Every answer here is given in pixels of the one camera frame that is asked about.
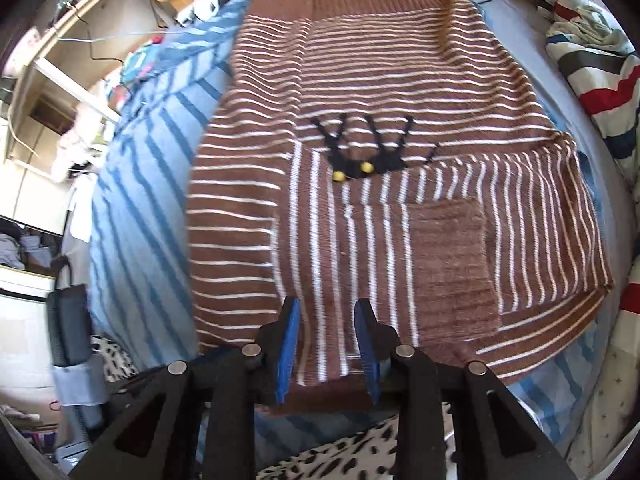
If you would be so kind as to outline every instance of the blue gripper pad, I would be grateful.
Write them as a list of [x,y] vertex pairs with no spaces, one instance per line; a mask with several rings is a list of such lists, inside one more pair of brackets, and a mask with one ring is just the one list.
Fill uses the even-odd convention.
[[374,404],[377,404],[380,400],[380,364],[376,360],[371,335],[369,334],[369,329],[367,329],[367,323],[360,305],[355,309],[354,325],[358,348],[360,349],[360,362],[364,371],[364,381],[367,385],[369,397],[371,397]]
[[284,402],[289,392],[289,381],[293,371],[293,361],[296,358],[296,346],[298,344],[298,332],[300,328],[300,300],[294,300],[289,314],[287,331],[280,350],[276,377],[276,401]]

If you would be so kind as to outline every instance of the bed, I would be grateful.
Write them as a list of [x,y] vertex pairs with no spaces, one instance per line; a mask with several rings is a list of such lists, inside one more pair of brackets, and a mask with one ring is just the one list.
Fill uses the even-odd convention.
[[[141,368],[196,354],[185,194],[204,126],[232,77],[228,56],[250,1],[232,0],[212,20],[165,43],[148,77],[132,89],[98,180],[91,242],[92,316]],[[596,321],[574,343],[511,386],[564,454],[596,383],[626,285],[633,204],[599,133],[545,52],[549,24],[532,0],[493,0],[480,7],[491,30],[532,79],[546,113],[558,129],[575,137],[588,160],[583,171],[590,168],[586,180],[599,203],[598,220],[616,283]],[[260,420],[258,439],[271,444],[260,446],[258,440],[263,463],[325,444],[347,427],[357,428],[354,422],[366,425],[357,418]]]

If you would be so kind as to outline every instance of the white fabric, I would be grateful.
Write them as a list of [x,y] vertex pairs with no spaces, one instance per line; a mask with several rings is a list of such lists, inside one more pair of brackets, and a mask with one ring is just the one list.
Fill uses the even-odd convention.
[[621,310],[596,388],[567,462],[578,480],[610,462],[636,402],[640,381],[640,316]]
[[74,215],[71,219],[70,233],[73,238],[89,243],[91,238],[92,216],[91,200],[94,195],[98,176],[95,173],[78,175],[72,187],[73,195],[69,203],[69,211]]

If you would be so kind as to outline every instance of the wall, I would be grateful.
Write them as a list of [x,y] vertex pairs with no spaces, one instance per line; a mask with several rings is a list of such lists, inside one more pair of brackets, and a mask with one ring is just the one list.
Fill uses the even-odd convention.
[[[0,267],[1,288],[40,296],[52,285],[52,279]],[[49,409],[56,400],[50,364],[45,304],[0,296],[0,404],[56,422],[58,413]]]
[[[8,135],[0,126],[0,143]],[[56,143],[60,136],[27,117],[20,131],[20,140],[39,156],[34,156],[21,144],[15,144],[11,154],[44,173],[50,173],[56,157]],[[0,163],[0,214],[17,222],[62,234],[70,185],[56,184],[44,176],[25,170],[7,159]]]
[[[103,0],[85,17],[92,38],[105,38],[126,32],[147,32],[158,28],[149,0]],[[65,38],[87,38],[82,22],[73,26]],[[123,36],[93,44],[93,55],[124,60],[130,50],[147,41],[149,36]],[[59,41],[47,59],[84,88],[120,66],[116,60],[94,61],[87,43]],[[54,103],[75,108],[78,101],[51,81],[44,82],[43,93]]]

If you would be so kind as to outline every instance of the white star print fabric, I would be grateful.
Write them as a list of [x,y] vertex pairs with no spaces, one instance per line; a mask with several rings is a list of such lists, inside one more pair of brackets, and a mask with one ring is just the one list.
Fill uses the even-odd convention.
[[628,430],[640,380],[640,315],[621,310],[593,397],[567,462],[578,480],[591,479]]

